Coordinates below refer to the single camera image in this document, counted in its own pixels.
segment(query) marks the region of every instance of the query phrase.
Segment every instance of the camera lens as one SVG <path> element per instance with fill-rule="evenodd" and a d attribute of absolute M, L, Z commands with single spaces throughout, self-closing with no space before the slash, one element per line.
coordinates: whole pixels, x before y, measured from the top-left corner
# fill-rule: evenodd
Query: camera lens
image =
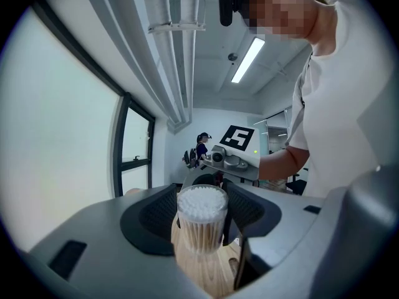
<path fill-rule="evenodd" d="M 215 162 L 220 162 L 220 161 L 222 161 L 223 156 L 222 156 L 222 154 L 220 154 L 220 153 L 215 153 L 214 155 L 212 155 L 212 159 L 213 159 Z"/>

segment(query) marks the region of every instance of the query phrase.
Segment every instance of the white pipe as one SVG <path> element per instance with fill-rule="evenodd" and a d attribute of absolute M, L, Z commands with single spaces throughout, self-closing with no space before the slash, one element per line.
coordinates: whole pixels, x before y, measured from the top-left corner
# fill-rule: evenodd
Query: white pipe
<path fill-rule="evenodd" d="M 144 0 L 150 27 L 171 23 L 169 0 Z M 183 99 L 177 72 L 175 48 L 170 31 L 154 33 L 156 48 L 158 49 L 162 65 L 165 69 L 181 122 L 186 121 Z"/>
<path fill-rule="evenodd" d="M 180 23 L 197 23 L 200 0 L 180 0 Z M 193 119 L 195 31 L 183 31 L 183 58 L 185 62 L 185 82 L 189 122 Z"/>

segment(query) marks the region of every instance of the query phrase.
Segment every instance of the rectangular black slot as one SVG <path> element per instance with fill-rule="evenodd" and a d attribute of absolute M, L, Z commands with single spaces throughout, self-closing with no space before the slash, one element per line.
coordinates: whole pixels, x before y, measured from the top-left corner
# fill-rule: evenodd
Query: rectangular black slot
<path fill-rule="evenodd" d="M 320 207 L 313 206 L 313 205 L 309 205 L 304 208 L 304 211 L 312 212 L 313 214 L 318 214 L 320 212 L 320 210 L 321 210 Z"/>
<path fill-rule="evenodd" d="M 68 241 L 49 264 L 60 277 L 68 280 L 87 244 L 74 240 Z"/>

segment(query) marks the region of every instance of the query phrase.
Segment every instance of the cotton swab container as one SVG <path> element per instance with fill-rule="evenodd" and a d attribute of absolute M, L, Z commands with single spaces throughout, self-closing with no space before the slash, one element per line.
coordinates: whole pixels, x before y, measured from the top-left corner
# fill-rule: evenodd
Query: cotton swab container
<path fill-rule="evenodd" d="M 186 247 L 195 254 L 212 254 L 221 244 L 228 197 L 212 185 L 184 188 L 177 199 Z"/>

